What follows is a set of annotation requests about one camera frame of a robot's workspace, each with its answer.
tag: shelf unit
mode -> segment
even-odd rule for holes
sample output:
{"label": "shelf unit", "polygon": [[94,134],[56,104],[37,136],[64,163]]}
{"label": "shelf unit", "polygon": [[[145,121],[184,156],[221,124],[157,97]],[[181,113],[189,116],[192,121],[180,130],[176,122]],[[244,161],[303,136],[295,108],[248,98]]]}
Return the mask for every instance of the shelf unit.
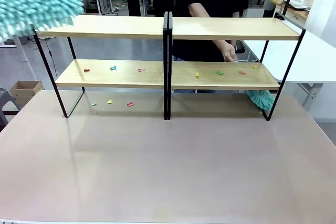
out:
{"label": "shelf unit", "polygon": [[[163,89],[164,118],[170,119],[171,91],[173,89],[223,90],[276,90],[278,96],[286,80],[292,61],[305,30],[298,34],[276,18],[173,18],[172,13],[159,17],[120,17],[81,15],[73,25],[40,29],[35,41],[47,68],[64,116],[67,118],[76,107],[85,87],[124,87]],[[39,36],[67,37],[73,62],[55,81]],[[83,60],[77,59],[70,37],[162,39],[163,61]],[[279,85],[262,64],[268,41],[260,63],[228,62],[172,62],[173,39],[240,39],[240,40],[297,40],[296,51],[289,63],[284,81]],[[59,87],[82,87],[82,93],[69,113],[60,97]],[[271,118],[263,111],[267,120]]]}

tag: finger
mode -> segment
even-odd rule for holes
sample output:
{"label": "finger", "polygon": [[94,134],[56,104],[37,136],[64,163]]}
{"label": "finger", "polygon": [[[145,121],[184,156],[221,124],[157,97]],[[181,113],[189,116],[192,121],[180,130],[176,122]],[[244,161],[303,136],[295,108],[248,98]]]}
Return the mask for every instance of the finger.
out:
{"label": "finger", "polygon": [[226,61],[235,62],[235,60],[231,57],[231,53],[229,50],[224,52],[224,56]]}
{"label": "finger", "polygon": [[231,58],[233,58],[233,61],[238,60],[238,57],[236,55],[236,50],[234,47],[230,49],[230,55],[231,55]]}

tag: wooden shelf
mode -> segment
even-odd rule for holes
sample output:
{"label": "wooden shelf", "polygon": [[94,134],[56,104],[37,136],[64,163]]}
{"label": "wooden shelf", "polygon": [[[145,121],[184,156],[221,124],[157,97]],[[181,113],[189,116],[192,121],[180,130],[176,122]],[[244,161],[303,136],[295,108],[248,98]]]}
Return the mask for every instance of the wooden shelf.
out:
{"label": "wooden shelf", "polygon": [[80,15],[73,26],[40,30],[39,36],[162,39],[163,18]]}
{"label": "wooden shelf", "polygon": [[262,63],[173,62],[172,88],[213,90],[278,90]]}
{"label": "wooden shelf", "polygon": [[163,62],[141,60],[74,60],[56,80],[60,87],[163,89]]}
{"label": "wooden shelf", "polygon": [[174,39],[298,40],[276,18],[173,18]]}
{"label": "wooden shelf", "polygon": [[[260,63],[173,62],[172,88],[214,90],[278,90]],[[74,60],[56,80],[60,87],[163,89],[163,63],[137,60]]]}

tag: person in black shirt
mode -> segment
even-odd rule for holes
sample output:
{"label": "person in black shirt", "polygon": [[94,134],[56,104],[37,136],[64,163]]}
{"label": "person in black shirt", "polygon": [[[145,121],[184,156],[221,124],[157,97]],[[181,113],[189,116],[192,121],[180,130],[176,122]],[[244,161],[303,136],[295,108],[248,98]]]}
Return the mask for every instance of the person in black shirt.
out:
{"label": "person in black shirt", "polygon": [[[176,0],[177,17],[232,17],[248,0]],[[235,48],[225,40],[174,40],[173,55],[185,61],[237,60]]]}

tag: hand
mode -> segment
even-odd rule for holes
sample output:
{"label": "hand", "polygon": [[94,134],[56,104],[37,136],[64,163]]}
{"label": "hand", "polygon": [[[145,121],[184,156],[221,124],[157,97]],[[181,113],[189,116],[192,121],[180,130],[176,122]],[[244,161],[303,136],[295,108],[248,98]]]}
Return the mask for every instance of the hand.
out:
{"label": "hand", "polygon": [[222,55],[224,57],[225,61],[228,62],[235,62],[235,60],[238,60],[238,57],[236,56],[236,50],[234,46],[229,44],[228,42],[224,42],[222,48],[221,48]]}

